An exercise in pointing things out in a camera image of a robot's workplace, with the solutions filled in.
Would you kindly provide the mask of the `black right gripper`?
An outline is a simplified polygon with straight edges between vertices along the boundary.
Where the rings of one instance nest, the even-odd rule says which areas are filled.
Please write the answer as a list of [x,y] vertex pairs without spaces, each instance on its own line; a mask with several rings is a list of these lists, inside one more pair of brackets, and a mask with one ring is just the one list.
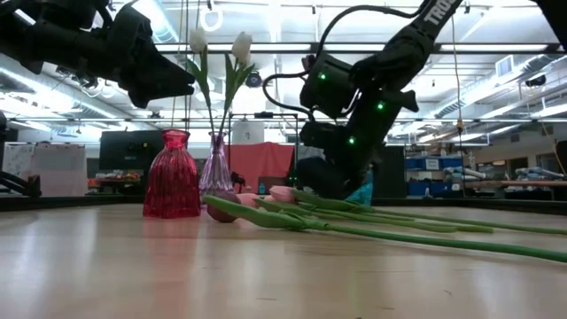
[[393,97],[363,95],[345,125],[309,121],[300,131],[305,146],[322,157],[300,159],[299,184],[323,198],[345,199],[362,184],[369,163],[395,121],[402,103]]

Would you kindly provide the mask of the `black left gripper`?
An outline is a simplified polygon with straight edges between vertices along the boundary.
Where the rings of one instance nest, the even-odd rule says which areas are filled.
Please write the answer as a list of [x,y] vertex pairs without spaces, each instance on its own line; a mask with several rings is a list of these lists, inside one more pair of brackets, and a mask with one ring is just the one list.
[[193,94],[195,77],[156,50],[151,21],[134,3],[118,11],[106,49],[110,65],[105,78],[127,91],[134,106],[145,109],[155,99]]

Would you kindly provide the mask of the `pink artificial tulip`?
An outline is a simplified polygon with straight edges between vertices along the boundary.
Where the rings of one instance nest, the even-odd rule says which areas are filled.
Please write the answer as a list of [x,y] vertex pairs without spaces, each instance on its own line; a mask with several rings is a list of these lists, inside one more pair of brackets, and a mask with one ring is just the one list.
[[255,195],[238,194],[237,197],[245,206],[254,208],[263,208],[273,213],[293,213],[302,217],[316,217],[322,220],[337,220],[350,222],[369,222],[378,224],[387,224],[417,230],[425,230],[436,233],[455,233],[457,228],[450,225],[425,224],[415,222],[413,220],[400,220],[391,217],[382,216],[366,216],[361,214],[351,214],[332,210],[307,210],[291,203],[276,202],[274,200],[265,200]]
[[567,229],[520,226],[520,225],[504,224],[497,222],[482,222],[482,221],[441,217],[441,216],[433,216],[433,215],[425,215],[425,214],[398,213],[388,210],[375,209],[372,206],[364,206],[351,201],[320,198],[315,194],[284,186],[272,187],[269,191],[269,195],[266,197],[266,200],[291,203],[293,205],[297,205],[309,210],[327,209],[327,210],[334,210],[334,211],[354,213],[354,214],[364,214],[368,216],[392,217],[394,219],[400,219],[400,220],[411,219],[414,220],[415,222],[484,226],[484,227],[492,228],[493,231],[495,231],[496,229],[515,230],[515,231],[529,232],[529,233],[567,236]]
[[270,212],[279,213],[281,211],[285,211],[300,216],[317,217],[319,219],[324,219],[324,220],[341,220],[341,221],[350,221],[350,222],[387,224],[392,226],[399,226],[399,227],[411,228],[416,230],[426,230],[437,233],[455,233],[458,231],[475,232],[475,233],[493,233],[492,228],[484,227],[484,226],[415,222],[414,220],[411,219],[407,221],[407,220],[394,219],[392,217],[368,216],[364,214],[354,214],[354,213],[340,212],[340,211],[327,210],[327,209],[309,210],[297,205],[293,205],[291,203],[269,201],[262,198],[257,198],[254,200],[254,202],[258,206],[265,208]]

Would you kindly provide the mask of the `white artificial tulip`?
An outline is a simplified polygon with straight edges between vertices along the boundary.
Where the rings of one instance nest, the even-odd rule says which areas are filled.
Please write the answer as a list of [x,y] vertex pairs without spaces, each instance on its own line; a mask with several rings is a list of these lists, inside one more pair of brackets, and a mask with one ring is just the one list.
[[214,119],[212,115],[212,102],[210,98],[210,86],[208,84],[208,41],[206,40],[206,33],[202,27],[192,29],[189,32],[189,46],[191,52],[198,55],[199,65],[194,61],[189,60],[187,66],[190,73],[198,83],[200,91],[203,93],[206,108],[209,115],[209,123],[211,130],[214,131]]
[[225,100],[219,134],[224,130],[224,123],[235,95],[254,69],[254,64],[250,62],[251,45],[252,37],[245,32],[241,32],[232,44],[232,58],[228,53],[224,54],[226,73]]

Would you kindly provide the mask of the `dark red artificial tulip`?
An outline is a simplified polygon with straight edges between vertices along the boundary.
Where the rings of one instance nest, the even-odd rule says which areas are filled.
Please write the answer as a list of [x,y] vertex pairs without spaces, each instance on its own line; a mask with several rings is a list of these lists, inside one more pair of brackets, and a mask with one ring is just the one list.
[[373,237],[384,240],[392,240],[405,243],[413,243],[419,245],[433,245],[441,247],[451,247],[472,251],[485,251],[493,253],[507,253],[512,255],[528,256],[549,261],[558,261],[567,263],[567,253],[541,250],[521,245],[503,245],[494,243],[484,243],[477,241],[462,241],[443,239],[435,237],[416,237],[392,234],[374,230],[360,230],[333,225],[327,222],[320,222],[306,217],[300,217],[294,213],[280,211],[277,213],[259,210],[249,206],[242,206],[226,199],[218,198],[211,195],[205,196],[205,202],[213,207],[219,208],[221,211],[236,217],[247,220],[257,226],[269,229],[287,229],[287,230],[318,230],[318,231],[334,231],[338,233],[346,233],[350,235]]

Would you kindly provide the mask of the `purple ribbed glass vase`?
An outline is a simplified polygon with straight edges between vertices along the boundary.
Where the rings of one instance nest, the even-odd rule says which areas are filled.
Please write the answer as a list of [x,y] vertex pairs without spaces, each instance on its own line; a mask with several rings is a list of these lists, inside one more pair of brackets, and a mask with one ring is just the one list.
[[226,133],[221,132],[219,134],[218,132],[210,131],[208,135],[211,138],[210,152],[200,174],[200,195],[218,195],[233,192],[234,188],[225,156],[224,137]]

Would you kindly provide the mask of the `blue textured glass vase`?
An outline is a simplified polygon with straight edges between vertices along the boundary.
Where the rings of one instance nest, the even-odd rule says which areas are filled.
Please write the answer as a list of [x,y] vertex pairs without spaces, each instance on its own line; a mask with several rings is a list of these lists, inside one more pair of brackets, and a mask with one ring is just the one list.
[[366,176],[363,184],[360,188],[354,191],[351,195],[346,198],[346,201],[351,201],[365,206],[370,206],[373,196],[373,181],[374,174],[373,170],[370,169]]

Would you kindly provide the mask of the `red ribbed glass vase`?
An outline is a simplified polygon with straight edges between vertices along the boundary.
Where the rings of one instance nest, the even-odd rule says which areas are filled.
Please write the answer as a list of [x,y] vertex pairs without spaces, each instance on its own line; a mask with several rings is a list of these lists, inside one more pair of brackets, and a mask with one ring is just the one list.
[[190,133],[165,129],[161,135],[164,147],[151,164],[143,215],[155,219],[199,217],[198,171],[187,150]]

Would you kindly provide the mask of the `red cloth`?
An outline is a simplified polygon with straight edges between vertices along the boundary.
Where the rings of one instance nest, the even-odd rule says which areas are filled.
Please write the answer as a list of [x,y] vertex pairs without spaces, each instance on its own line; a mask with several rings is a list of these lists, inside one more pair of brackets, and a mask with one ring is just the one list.
[[230,171],[241,175],[253,192],[259,190],[261,177],[286,177],[294,152],[292,145],[271,142],[230,144],[224,148]]

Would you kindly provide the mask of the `black panel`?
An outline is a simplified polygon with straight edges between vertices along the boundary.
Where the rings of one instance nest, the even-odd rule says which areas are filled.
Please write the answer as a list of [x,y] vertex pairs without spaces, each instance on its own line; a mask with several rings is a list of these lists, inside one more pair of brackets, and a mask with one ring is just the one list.
[[385,146],[373,166],[373,198],[405,198],[404,151],[400,146]]

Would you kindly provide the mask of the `black monitor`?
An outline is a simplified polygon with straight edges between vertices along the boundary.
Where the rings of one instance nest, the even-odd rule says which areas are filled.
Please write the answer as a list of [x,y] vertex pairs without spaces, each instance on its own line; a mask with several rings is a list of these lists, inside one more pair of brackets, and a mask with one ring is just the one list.
[[148,171],[163,147],[160,130],[105,131],[100,138],[99,168]]

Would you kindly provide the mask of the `white cylinder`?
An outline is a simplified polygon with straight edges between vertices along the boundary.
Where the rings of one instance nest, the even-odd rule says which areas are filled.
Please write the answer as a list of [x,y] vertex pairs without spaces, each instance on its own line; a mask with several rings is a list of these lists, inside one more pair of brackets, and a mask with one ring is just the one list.
[[232,126],[233,144],[262,144],[265,142],[265,129],[262,121],[242,119]]

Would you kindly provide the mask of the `blue storage shelf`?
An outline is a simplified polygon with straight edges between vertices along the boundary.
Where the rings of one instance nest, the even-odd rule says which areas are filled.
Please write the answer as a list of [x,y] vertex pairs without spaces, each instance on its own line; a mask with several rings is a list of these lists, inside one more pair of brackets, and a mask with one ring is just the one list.
[[407,195],[414,198],[442,198],[462,191],[462,159],[458,157],[406,157]]

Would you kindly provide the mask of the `white partition board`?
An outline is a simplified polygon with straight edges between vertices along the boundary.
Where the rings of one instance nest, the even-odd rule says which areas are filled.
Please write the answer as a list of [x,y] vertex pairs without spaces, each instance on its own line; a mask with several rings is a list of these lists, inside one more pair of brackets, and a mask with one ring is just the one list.
[[38,175],[43,197],[81,197],[88,192],[86,150],[78,144],[6,145],[3,171],[24,180]]

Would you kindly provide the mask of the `black square frame stand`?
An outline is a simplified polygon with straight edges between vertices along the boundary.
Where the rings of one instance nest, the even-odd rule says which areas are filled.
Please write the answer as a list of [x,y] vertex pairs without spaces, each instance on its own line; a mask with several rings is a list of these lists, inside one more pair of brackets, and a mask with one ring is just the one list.
[[[287,124],[291,125],[292,128],[297,129],[299,127],[298,117],[291,113],[273,113],[273,112],[259,112],[259,113],[231,113],[229,115],[228,122],[228,141],[227,145],[233,144],[231,141],[232,126],[242,119],[249,121],[262,121],[264,123],[265,129],[265,142],[271,142],[276,144],[292,145],[294,147],[294,152],[291,160],[291,167],[288,171],[291,172],[295,168],[295,162],[297,160],[296,149],[298,144],[290,144],[286,137]],[[284,185],[285,177],[261,177],[259,190],[255,193],[263,194],[272,185]]]

